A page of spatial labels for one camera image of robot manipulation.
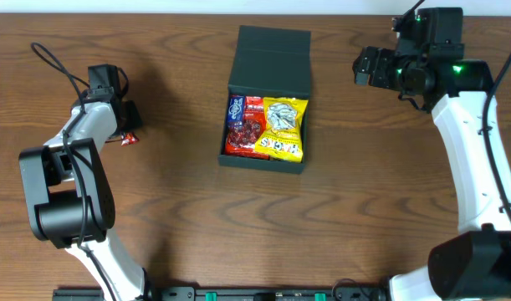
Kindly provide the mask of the red KitKat bar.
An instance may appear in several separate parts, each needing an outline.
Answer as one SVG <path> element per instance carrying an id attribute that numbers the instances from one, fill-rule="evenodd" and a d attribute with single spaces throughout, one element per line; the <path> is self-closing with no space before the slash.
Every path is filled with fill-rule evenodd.
<path id="1" fill-rule="evenodd" d="M 138 143 L 139 141 L 140 141 L 140 139 L 137 137 L 137 135 L 134 132 L 126 132 L 126 133 L 121 133 L 119 138 L 107 140 L 106 144 L 120 143 L 121 146 L 128 146 L 128 145 L 134 145 L 134 144 Z"/>

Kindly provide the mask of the dark green gift box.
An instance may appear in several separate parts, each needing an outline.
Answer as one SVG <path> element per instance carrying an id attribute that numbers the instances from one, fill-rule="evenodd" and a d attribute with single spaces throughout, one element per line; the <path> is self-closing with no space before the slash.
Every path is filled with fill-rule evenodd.
<path id="1" fill-rule="evenodd" d="M 269 161 L 226 155 L 229 97 L 288 97 L 311 99 L 310 31 L 241 25 L 232 70 L 227 85 L 227 108 L 223 120 L 220 166 L 301 174 L 307 155 L 300 163 Z"/>

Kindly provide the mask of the blue Eclipse mints box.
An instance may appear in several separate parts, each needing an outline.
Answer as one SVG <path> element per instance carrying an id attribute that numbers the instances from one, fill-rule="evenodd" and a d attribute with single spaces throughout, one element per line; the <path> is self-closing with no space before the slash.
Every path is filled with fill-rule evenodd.
<path id="1" fill-rule="evenodd" d="M 245 102 L 245 96 L 232 95 L 230 97 L 227 107 L 227 126 L 229 128 L 237 128 L 243 125 Z"/>

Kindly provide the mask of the red Hacks candy bag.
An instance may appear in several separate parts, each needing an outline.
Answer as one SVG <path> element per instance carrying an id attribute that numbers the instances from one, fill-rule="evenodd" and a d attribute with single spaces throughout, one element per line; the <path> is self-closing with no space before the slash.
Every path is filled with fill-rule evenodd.
<path id="1" fill-rule="evenodd" d="M 268 160 L 269 156 L 254 150 L 255 143 L 265 131 L 266 120 L 263 111 L 263 99 L 258 96 L 245 96 L 243 125 L 228 128 L 224 153 L 229 156 L 242 156 Z"/>

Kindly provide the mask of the yellow Hacks candy bag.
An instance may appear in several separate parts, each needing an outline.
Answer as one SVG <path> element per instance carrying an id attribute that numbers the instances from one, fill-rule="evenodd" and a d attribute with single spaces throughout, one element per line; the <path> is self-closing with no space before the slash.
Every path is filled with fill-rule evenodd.
<path id="1" fill-rule="evenodd" d="M 277 160 L 300 163 L 304 158 L 301 126 L 308 103 L 307 99 L 264 97 L 265 129 L 254 150 Z"/>

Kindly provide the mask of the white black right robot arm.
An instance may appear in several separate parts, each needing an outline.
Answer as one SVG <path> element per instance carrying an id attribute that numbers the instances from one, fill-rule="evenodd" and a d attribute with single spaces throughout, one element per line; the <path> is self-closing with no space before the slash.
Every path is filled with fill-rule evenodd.
<path id="1" fill-rule="evenodd" d="M 426 266 L 391 277 L 386 300 L 511 298 L 511 170 L 497 122 L 499 77 L 466 59 L 461 8 L 417 4 L 392 28 L 394 49 L 365 47 L 355 82 L 396 91 L 432 116 L 446 148 L 458 234 L 434 247 Z"/>

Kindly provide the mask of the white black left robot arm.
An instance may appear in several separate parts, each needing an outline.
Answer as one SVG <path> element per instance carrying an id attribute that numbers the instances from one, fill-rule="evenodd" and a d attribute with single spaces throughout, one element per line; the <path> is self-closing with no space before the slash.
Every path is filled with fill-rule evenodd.
<path id="1" fill-rule="evenodd" d="M 74 256 L 99 283 L 101 300 L 154 300 L 145 269 L 114 230 L 115 204 L 100 150 L 116 133 L 120 97 L 88 89 L 64 128 L 18 157 L 33 235 Z"/>

